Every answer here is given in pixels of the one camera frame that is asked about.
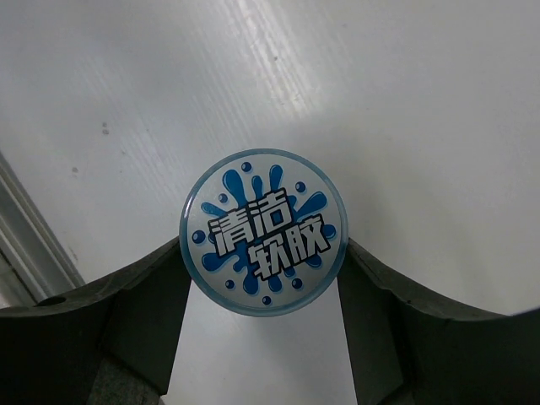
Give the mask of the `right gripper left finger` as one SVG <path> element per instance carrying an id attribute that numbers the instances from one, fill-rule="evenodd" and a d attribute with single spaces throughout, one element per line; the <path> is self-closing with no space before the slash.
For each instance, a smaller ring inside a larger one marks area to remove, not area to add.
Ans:
<path id="1" fill-rule="evenodd" d="M 3 309 L 2 403 L 160 403 L 190 284 L 171 240 L 82 287 Z"/>

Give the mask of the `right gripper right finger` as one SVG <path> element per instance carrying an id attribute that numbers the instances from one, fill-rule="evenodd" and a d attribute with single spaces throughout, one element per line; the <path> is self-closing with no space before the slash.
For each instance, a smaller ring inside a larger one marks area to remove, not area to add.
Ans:
<path id="1" fill-rule="evenodd" d="M 357 403 L 538 403 L 538 310 L 465 305 L 354 241 L 337 286 Z"/>

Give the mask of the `blue white tape roll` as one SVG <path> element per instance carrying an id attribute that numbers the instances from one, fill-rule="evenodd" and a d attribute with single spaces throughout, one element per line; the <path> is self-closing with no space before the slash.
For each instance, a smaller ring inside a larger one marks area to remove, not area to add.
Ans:
<path id="1" fill-rule="evenodd" d="M 207 169 L 179 224 L 186 270 L 213 302 L 273 317 L 316 300 L 337 278 L 348 219 L 331 179 L 287 151 L 254 148 Z"/>

